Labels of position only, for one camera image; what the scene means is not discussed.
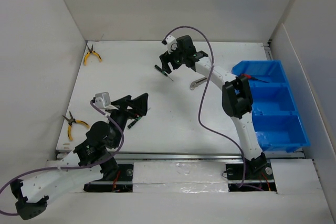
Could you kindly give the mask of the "green black precision screwdriver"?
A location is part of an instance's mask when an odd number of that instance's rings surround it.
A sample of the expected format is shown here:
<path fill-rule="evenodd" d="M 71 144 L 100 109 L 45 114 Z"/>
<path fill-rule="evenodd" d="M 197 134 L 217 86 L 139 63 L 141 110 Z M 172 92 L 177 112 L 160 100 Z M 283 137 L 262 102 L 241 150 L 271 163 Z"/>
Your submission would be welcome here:
<path fill-rule="evenodd" d="M 155 68 L 158 72 L 160 72 L 161 74 L 163 74 L 165 77 L 168 77 L 170 80 L 173 81 L 173 79 L 172 79 L 171 77 L 169 77 L 169 75 L 168 75 L 165 71 L 163 71 L 158 65 L 154 65 L 154 68 Z"/>

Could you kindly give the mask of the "red handled screwdriver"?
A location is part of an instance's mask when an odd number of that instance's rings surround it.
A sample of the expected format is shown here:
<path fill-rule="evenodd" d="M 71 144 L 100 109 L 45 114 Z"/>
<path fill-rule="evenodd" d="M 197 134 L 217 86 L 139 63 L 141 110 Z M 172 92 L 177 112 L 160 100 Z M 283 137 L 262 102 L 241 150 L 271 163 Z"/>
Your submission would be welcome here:
<path fill-rule="evenodd" d="M 258 79 L 256 77 L 253 77 L 251 75 L 248 75 L 248 74 L 245 74 L 245 73 L 242 73 L 241 76 L 244 76 L 246 77 L 248 80 L 252 80 L 252 81 L 259 81 L 259 82 L 263 82 L 263 83 L 268 83 L 267 81 L 264 81 L 264 80 L 261 80 L 261 79 Z"/>

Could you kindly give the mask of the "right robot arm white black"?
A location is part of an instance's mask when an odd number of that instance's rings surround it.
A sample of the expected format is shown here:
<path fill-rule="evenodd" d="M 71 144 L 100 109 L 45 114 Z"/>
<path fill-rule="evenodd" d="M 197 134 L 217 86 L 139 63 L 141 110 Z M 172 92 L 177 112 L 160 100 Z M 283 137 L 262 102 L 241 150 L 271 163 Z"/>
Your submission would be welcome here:
<path fill-rule="evenodd" d="M 255 178 L 266 166 L 266 156 L 261 149 L 252 122 L 253 98 L 249 81 L 244 76 L 236 76 L 214 64 L 204 51 L 197 51 L 189 35 L 175 38 L 171 35 L 163 39 L 167 51 L 160 55 L 162 70 L 171 73 L 185 65 L 198 74 L 207 77 L 222 92 L 222 108 L 231 118 L 236 128 L 240 148 L 246 163 L 243 174 Z"/>

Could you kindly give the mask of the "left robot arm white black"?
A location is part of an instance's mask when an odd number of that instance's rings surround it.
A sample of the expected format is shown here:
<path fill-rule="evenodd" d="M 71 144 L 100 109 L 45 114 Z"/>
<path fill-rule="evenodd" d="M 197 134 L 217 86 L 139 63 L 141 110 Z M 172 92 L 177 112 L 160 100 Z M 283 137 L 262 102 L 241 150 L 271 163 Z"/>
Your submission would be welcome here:
<path fill-rule="evenodd" d="M 25 172 L 9 183 L 17 215 L 23 220 L 35 218 L 52 201 L 81 185 L 114 179 L 118 172 L 114 157 L 124 144 L 127 122 L 147 114 L 148 98 L 143 93 L 111 101 L 107 92 L 97 93 L 90 104 L 106 120 L 95 122 L 85 140 L 54 167 Z"/>

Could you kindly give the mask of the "silver folding utility knife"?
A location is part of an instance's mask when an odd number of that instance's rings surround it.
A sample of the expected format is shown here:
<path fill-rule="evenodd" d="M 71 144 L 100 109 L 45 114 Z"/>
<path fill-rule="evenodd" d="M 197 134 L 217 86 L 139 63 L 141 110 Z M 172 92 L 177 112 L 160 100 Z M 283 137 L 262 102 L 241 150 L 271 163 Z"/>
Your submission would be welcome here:
<path fill-rule="evenodd" d="M 197 79 L 197 80 L 193 81 L 190 84 L 190 90 L 194 90 L 195 88 L 199 87 L 201 84 L 205 83 L 206 81 L 207 81 L 206 77 L 203 77 L 203 78 L 200 78 L 200 79 Z"/>

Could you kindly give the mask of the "blue plastic compartment bin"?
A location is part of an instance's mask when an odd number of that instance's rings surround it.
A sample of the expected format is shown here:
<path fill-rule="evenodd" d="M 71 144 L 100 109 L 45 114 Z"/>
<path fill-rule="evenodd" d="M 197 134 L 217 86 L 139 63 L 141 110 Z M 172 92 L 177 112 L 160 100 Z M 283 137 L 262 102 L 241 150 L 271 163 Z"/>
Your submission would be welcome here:
<path fill-rule="evenodd" d="M 263 151 L 291 153 L 310 146 L 280 61 L 241 61 L 232 74 L 251 76 L 253 125 Z"/>

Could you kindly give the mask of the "metal mounting rail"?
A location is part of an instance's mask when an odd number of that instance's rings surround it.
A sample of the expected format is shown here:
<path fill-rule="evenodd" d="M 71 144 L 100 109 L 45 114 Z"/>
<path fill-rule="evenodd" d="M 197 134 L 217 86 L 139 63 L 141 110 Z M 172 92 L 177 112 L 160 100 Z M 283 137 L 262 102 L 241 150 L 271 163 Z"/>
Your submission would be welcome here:
<path fill-rule="evenodd" d="M 241 164 L 239 155 L 121 153 L 119 164 L 134 164 L 135 184 L 220 183 L 227 163 Z"/>

